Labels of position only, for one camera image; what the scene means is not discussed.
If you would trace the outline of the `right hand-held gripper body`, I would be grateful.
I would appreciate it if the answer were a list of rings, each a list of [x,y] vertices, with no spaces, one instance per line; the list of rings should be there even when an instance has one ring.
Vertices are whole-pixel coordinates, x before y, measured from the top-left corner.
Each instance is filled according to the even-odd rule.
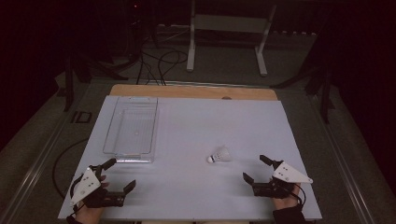
[[[313,183],[312,178],[299,172],[284,161],[274,162],[272,179],[268,183],[257,183],[254,181],[254,185],[251,186],[255,196],[283,199],[291,194],[294,184]]]

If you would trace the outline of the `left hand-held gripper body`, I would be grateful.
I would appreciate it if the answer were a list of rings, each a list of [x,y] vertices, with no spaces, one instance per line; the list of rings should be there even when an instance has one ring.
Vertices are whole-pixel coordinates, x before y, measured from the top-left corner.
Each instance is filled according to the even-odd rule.
[[[70,205],[77,207],[83,202],[89,208],[122,207],[125,199],[123,192],[110,192],[102,186],[100,165],[90,166],[70,189]]]

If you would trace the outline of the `white shuttlecock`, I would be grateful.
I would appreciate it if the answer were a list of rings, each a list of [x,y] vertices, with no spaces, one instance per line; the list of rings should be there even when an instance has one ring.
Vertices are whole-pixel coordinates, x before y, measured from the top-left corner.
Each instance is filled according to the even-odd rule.
[[[229,149],[225,146],[218,147],[214,153],[209,155],[206,159],[209,163],[219,162],[219,161],[231,161],[232,156]]]

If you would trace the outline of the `clear plastic tray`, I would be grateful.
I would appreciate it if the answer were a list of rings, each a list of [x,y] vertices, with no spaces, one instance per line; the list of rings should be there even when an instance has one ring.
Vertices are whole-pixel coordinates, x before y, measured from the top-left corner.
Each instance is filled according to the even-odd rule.
[[[117,162],[152,163],[158,117],[157,98],[118,97],[103,152]]]

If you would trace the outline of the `person's right hand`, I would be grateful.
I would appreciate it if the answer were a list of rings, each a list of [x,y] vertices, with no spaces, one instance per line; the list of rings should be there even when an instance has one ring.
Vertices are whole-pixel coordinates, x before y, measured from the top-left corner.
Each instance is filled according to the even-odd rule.
[[[299,203],[299,192],[300,192],[301,185],[294,184],[293,186],[294,186],[294,189],[287,198],[283,198],[283,199],[273,198],[272,199],[275,210],[292,208]]]

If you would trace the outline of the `white table cover sheet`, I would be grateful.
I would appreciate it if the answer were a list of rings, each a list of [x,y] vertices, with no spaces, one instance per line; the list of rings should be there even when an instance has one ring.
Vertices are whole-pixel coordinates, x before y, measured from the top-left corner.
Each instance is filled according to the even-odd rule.
[[[264,155],[305,170],[279,101],[161,98],[154,161],[118,163],[106,173],[113,190],[136,181],[107,220],[269,220],[270,200],[256,197],[243,179],[268,181]],[[209,163],[225,146],[231,161]]]

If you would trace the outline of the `black stand legs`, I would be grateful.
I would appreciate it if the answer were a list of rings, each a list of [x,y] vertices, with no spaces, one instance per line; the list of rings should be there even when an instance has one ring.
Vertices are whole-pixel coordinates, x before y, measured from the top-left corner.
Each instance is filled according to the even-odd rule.
[[[275,85],[271,85],[271,88],[284,89],[305,78],[308,78],[308,81],[304,87],[304,91],[307,95],[316,95],[319,91],[321,91],[319,114],[321,118],[326,123],[328,123],[332,71],[330,70],[329,64],[326,61],[314,63],[312,60],[305,59],[300,70],[295,76]]]
[[[64,51],[64,63],[65,63],[65,106],[64,112],[70,110],[73,102],[74,102],[74,75],[80,79],[81,82],[88,83],[92,78],[88,73],[80,75],[78,74],[78,70],[82,69],[82,64],[86,63],[87,65],[91,65],[93,68],[98,69],[103,72],[107,77],[110,77],[115,80],[126,80],[126,77],[122,77],[116,74],[109,68],[106,68],[104,65],[101,65],[99,62],[94,60],[92,57],[76,50],[76,49],[66,49]]]

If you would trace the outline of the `metal floor rail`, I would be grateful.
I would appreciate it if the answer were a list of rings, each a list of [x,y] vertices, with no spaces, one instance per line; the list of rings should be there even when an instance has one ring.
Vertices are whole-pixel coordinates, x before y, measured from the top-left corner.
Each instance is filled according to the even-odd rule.
[[[0,224],[14,223],[88,88],[88,84],[77,84],[66,112],[64,100],[51,97],[0,153]]]
[[[349,199],[353,203],[361,224],[375,224],[374,217],[361,194],[359,185],[347,165],[347,161],[345,160],[341,148],[335,139],[331,126],[324,121],[324,118],[319,112],[320,102],[318,97],[316,95],[308,95],[307,99],[315,112],[315,116],[321,126],[321,129],[325,132],[325,135],[331,145],[331,152],[334,156],[337,169],[343,179]]]

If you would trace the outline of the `white metal stand frame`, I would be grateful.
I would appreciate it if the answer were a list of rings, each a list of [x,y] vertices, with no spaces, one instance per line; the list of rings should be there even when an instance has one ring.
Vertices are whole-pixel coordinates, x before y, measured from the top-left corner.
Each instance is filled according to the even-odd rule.
[[[219,16],[196,13],[196,0],[191,0],[191,20],[190,20],[190,45],[188,49],[187,71],[194,70],[195,62],[195,31],[222,31],[222,32],[240,32],[250,34],[261,34],[262,40],[258,46],[255,47],[255,55],[259,68],[259,73],[262,77],[266,77],[267,67],[264,61],[263,49],[266,40],[269,36],[270,29],[276,14],[276,4],[271,4],[267,16],[262,18],[247,18],[247,17],[233,17],[233,16]]]

